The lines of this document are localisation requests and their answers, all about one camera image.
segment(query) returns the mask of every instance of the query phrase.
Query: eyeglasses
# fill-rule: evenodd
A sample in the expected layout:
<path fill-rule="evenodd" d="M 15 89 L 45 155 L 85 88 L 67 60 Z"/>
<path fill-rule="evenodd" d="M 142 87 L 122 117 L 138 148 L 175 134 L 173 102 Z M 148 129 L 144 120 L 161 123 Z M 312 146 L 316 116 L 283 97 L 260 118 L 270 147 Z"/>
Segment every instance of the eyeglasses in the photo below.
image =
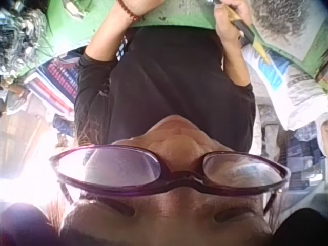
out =
<path fill-rule="evenodd" d="M 259 156 L 230 151 L 207 153 L 194 171 L 171 172 L 153 152 L 131 146 L 83 146 L 50 158 L 70 203 L 67 185 L 104 197 L 138 197 L 190 187 L 198 192 L 240 197 L 277 193 L 288 185 L 288 168 Z"/>

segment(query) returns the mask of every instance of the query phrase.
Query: wrist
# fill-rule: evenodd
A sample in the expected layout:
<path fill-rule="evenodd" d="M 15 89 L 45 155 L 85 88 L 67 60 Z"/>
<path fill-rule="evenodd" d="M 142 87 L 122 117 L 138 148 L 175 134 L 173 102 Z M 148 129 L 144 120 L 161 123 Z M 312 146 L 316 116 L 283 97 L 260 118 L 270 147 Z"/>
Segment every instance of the wrist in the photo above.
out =
<path fill-rule="evenodd" d="M 140 20 L 141 15 L 138 15 L 134 11 L 131 11 L 131 9 L 125 4 L 125 0 L 116 0 L 116 2 L 124 10 L 124 12 L 127 13 L 130 16 L 130 18 L 132 18 L 132 20 L 134 22 L 137 22 Z"/>
<path fill-rule="evenodd" d="M 236 51 L 241 50 L 240 42 L 238 39 L 234 40 L 221 40 L 225 51 Z"/>
<path fill-rule="evenodd" d="M 114 16 L 117 19 L 118 26 L 126 27 L 126 29 L 134 22 L 133 17 L 117 1 L 115 1 L 108 17 L 110 16 Z"/>

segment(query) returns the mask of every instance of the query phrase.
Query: hand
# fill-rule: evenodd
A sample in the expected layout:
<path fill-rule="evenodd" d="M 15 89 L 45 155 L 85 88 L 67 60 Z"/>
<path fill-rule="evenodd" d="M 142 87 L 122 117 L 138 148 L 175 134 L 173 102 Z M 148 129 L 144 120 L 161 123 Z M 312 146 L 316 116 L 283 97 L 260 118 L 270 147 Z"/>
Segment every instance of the hand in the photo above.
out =
<path fill-rule="evenodd" d="M 123 3 L 135 15 L 142 16 L 156 9 L 165 0 L 123 0 Z"/>
<path fill-rule="evenodd" d="M 216 20 L 216 33 L 220 37 L 222 44 L 236 43 L 240 36 L 239 30 L 229 21 L 229 5 L 243 19 L 247 25 L 252 24 L 251 8 L 247 0 L 221 0 L 222 4 L 217 4 L 214 8 Z"/>

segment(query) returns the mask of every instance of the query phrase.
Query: person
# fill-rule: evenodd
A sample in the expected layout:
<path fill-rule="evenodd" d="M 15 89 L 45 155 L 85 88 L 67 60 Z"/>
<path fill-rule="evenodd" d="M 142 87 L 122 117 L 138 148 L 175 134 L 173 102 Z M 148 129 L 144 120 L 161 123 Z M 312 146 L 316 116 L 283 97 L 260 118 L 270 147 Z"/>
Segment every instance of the person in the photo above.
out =
<path fill-rule="evenodd" d="M 71 204 L 58 223 L 59 238 L 69 246 L 270 245 L 268 217 L 290 172 L 247 154 L 254 95 L 225 7 L 250 24 L 247 2 L 215 7 L 220 40 L 202 29 L 140 28 L 117 63 L 126 29 L 162 2 L 119 0 L 80 60 L 81 147 L 51 158 Z M 78 198 L 69 187 L 79 189 Z M 320 215 L 308 217 L 325 226 Z M 292 227 L 279 238 L 286 228 Z M 321 229 L 310 235 L 322 239 Z"/>
<path fill-rule="evenodd" d="M 18 112 L 26 104 L 30 91 L 21 84 L 0 82 L 0 117 Z"/>

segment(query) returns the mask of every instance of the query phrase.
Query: green table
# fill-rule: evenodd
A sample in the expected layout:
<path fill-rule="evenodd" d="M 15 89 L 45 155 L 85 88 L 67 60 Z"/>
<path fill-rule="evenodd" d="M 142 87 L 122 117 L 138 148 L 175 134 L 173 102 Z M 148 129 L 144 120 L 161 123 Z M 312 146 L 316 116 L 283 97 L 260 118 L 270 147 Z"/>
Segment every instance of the green table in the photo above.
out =
<path fill-rule="evenodd" d="M 23 68 L 21 74 L 55 56 L 86 45 L 106 17 L 114 1 L 93 0 L 86 17 L 83 20 L 76 20 L 64 10 L 62 0 L 50 0 L 49 27 L 45 34 L 47 41 L 40 42 L 36 62 Z M 141 22 L 137 23 L 137 26 L 180 25 L 214 29 L 213 8 L 205 3 L 200 4 L 202 3 L 200 1 L 202 0 L 167 0 L 160 8 L 145 16 Z M 326 57 L 324 54 L 328 49 L 327 36 L 328 22 L 325 21 L 304 61 L 299 61 L 275 47 L 271 48 L 291 59 L 314 77 Z"/>

